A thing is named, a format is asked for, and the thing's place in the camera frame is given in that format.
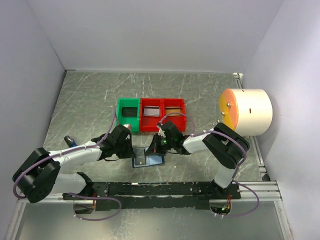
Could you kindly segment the blue leather card holder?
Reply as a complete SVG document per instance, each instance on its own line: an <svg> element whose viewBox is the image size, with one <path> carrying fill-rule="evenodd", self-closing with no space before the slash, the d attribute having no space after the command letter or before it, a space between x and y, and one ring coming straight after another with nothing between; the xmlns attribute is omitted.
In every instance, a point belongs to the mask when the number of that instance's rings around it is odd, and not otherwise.
<svg viewBox="0 0 320 240"><path fill-rule="evenodd" d="M145 159L146 159L146 165L135 167L134 166L134 157L132 158L132 167L133 168L144 168L144 167L151 167L151 166L157 166L157 165L163 165L165 163L165 156L164 155L146 155L147 147L145 148Z"/></svg>

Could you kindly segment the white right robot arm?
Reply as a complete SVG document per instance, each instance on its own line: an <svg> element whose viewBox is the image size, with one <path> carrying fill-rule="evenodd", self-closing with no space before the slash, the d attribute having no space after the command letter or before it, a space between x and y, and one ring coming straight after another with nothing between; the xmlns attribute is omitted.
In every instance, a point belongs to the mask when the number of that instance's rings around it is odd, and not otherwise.
<svg viewBox="0 0 320 240"><path fill-rule="evenodd" d="M170 150L179 155L191 155L209 150L219 162L212 193L216 198L223 199L229 194L229 186L240 164L246 159L249 149L249 142L222 122L210 130L184 135L169 121L162 124L159 131L153 135L145 155L164 156Z"/></svg>

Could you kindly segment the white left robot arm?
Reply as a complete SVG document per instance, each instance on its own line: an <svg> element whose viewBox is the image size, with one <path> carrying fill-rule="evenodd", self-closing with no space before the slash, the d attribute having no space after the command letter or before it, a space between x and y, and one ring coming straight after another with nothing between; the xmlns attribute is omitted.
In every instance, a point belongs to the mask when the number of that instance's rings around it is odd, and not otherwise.
<svg viewBox="0 0 320 240"><path fill-rule="evenodd" d="M14 195L38 203L49 195L63 194L83 200L94 194L93 181L83 172L68 174L69 170L91 162L134 157L132 126L119 124L110 133L64 150L34 150L12 176Z"/></svg>

